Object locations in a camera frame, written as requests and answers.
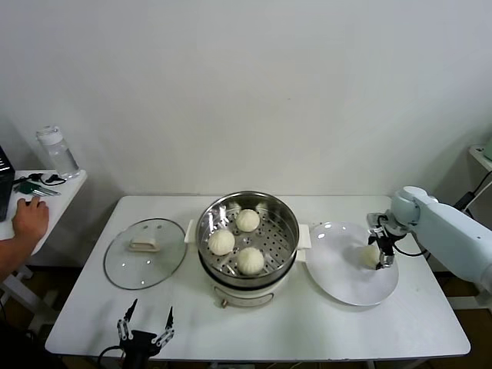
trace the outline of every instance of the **pot handle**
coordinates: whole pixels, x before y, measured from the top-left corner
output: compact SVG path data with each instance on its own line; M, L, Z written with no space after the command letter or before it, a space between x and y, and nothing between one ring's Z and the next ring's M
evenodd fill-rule
M186 235L184 236L185 244L194 244L196 242L197 222L195 219L191 219L186 229Z
M298 256L295 260L306 262L306 250L309 248L312 248L309 226L307 224L299 224Z

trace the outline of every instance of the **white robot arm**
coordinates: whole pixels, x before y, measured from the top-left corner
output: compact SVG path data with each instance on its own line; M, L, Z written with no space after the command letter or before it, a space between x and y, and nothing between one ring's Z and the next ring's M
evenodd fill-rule
M492 231L417 187L397 191L386 214L367 216L380 248L378 268L390 267L391 245L414 232L418 241L457 277L492 293Z

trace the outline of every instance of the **steamed bun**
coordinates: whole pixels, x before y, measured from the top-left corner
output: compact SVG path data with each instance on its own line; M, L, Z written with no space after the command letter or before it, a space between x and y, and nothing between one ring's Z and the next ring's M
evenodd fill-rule
M240 231L252 232L260 224L260 216L256 211L251 209L245 209L239 211L238 217L236 218L236 225Z
M259 273L264 266L263 254L257 248L243 248L238 254L238 269L242 274Z
M222 256L232 251L234 248L234 235L227 229L215 231L208 240L208 247L212 254Z
M364 246L361 251L361 264L370 269L376 269L379 264L379 254L380 252L377 244Z

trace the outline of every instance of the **glass lid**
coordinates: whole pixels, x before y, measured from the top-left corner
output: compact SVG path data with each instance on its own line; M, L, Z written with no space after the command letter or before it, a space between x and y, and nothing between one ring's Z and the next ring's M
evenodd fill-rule
M105 254L105 274L112 284L141 290L169 278L185 258L185 232L168 219L139 221L120 233Z

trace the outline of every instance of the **white table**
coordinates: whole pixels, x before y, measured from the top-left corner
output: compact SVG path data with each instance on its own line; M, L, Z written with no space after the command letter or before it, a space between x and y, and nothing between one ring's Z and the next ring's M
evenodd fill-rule
M253 308L220 308L196 248L188 250L168 280L146 290L125 291L105 277L103 257L111 240L146 218L188 221L216 197L122 198L101 234L46 343L56 354L97 356L118 343L116 322L135 298L132 328L164 329L174 307L176 335L156 357L197 361L366 361L464 355L470 343L424 258L397 256L400 281L381 305L342 304L322 291L297 263L274 300ZM387 197L280 197L302 224L352 221L385 211ZM401 242L410 252L412 237ZM118 351L108 355L118 356Z
M31 173L44 173L47 175L51 175L56 172L16 171L15 178L17 179L20 177L28 177ZM50 187L50 189L60 192L59 196L45 196L42 198L43 201L46 201L46 204L49 207L48 230L46 232L46 235L40 240L40 242L38 242L32 254L35 254L41 249L42 245L46 241L46 238L48 238L53 228L58 223L58 220L65 212L65 209L70 205L71 201L77 194L78 190L80 190L80 187L84 184L86 179L87 173L85 171L81 171L80 175L77 178L66 181L64 184ZM19 198L30 200L32 196L20 193L16 194L12 192L10 202L8 203L7 218L5 219L5 221L0 223L0 240L9 239L14 236L14 230L12 229L12 218L17 211L17 200ZM12 296L27 309L35 313L35 317L32 320L29 328L33 331L38 331L44 323L54 321L56 316L58 315L57 312L53 311L50 308L50 305L54 301L56 294L54 292L51 292L45 297L44 300L40 299L21 282L22 278L30 278L31 276L32 272L26 267L20 267L15 277L13 275L9 275L7 279L3 281L2 284L0 284L0 289L5 292L2 295L1 301L3 304L5 304L7 299Z

